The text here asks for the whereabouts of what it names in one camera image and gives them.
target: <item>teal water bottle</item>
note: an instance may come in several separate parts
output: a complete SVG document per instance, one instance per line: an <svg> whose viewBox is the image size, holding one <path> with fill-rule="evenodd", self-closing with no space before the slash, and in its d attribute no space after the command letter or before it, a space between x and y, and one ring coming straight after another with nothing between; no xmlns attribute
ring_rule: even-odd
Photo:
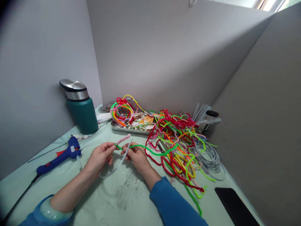
<svg viewBox="0 0 301 226"><path fill-rule="evenodd" d="M98 130L98 123L92 99L86 86L72 79L60 80L67 97L67 107L82 134L92 134Z"/></svg>

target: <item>hot glue gun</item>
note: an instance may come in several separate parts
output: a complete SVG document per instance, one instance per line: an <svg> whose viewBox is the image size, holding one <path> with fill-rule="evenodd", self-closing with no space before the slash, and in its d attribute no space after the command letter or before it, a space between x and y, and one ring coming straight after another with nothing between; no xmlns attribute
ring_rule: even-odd
<svg viewBox="0 0 301 226"><path fill-rule="evenodd" d="M37 174L40 176L43 174L46 174L46 173L50 172L51 170L53 170L55 167L57 167L59 164L64 162L69 157L72 159L75 159L77 156L79 157L81 154L82 154L82 151L80 150L80 146L79 146L79 143L78 143L76 137L71 135L71 138L68 141L67 149L56 159L52 160L51 162L49 162L45 165L39 166L37 168Z"/></svg>

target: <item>lime green pipe cleaner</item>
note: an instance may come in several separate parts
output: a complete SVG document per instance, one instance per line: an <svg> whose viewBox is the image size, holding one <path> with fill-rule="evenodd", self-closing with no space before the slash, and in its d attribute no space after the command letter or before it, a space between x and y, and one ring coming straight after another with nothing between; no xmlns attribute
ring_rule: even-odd
<svg viewBox="0 0 301 226"><path fill-rule="evenodd" d="M117 144L115 144L116 147L118 147L120 150L122 150L122 148L120 146L118 146ZM164 152L164 153L155 153L153 152L150 148L146 147L146 146L143 146L141 144L138 144L138 145L133 145L133 146L130 146L130 148L134 148L134 147L143 147L143 148L146 148L147 150L149 150L153 155L155 156L165 156L167 155L168 153L170 153L171 151L175 150L179 145L176 144L174 147L170 148L167 150L167 152Z"/></svg>
<svg viewBox="0 0 301 226"><path fill-rule="evenodd" d="M198 211L200 213L200 216L202 217L202 210L200 208L200 205L198 202L195 200L194 196L191 194L190 190L188 189L187 185L184 184L184 187L186 188L186 191L188 192L189 196L192 198L193 202L197 205Z"/></svg>

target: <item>black phone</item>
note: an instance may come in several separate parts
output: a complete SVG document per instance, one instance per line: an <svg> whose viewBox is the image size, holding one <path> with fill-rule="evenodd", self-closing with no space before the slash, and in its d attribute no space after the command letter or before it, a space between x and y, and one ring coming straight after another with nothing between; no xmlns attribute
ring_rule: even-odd
<svg viewBox="0 0 301 226"><path fill-rule="evenodd" d="M259 226L248 208L232 188L215 188L219 199L235 226Z"/></svg>

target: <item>person's left hand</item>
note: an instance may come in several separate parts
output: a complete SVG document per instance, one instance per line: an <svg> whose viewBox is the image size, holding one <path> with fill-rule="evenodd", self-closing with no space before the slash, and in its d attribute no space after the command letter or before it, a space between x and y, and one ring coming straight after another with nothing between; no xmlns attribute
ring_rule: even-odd
<svg viewBox="0 0 301 226"><path fill-rule="evenodd" d="M115 143L106 142L96 147L90 155L83 171L92 174L95 178L98 177L98 172L108 162L109 165L113 163L112 155L114 150L119 150Z"/></svg>

